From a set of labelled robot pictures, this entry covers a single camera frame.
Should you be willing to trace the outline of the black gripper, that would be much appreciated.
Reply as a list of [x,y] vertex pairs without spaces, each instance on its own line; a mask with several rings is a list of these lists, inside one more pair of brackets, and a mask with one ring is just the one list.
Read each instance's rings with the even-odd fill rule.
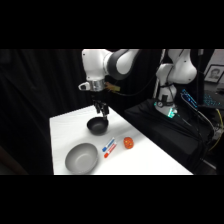
[[103,120],[107,120],[107,116],[109,114],[109,108],[107,104],[103,104],[107,102],[107,90],[99,91],[99,92],[93,92],[92,93],[92,100],[93,105],[95,106],[97,114],[101,113],[100,106],[102,104],[102,114],[103,114]]

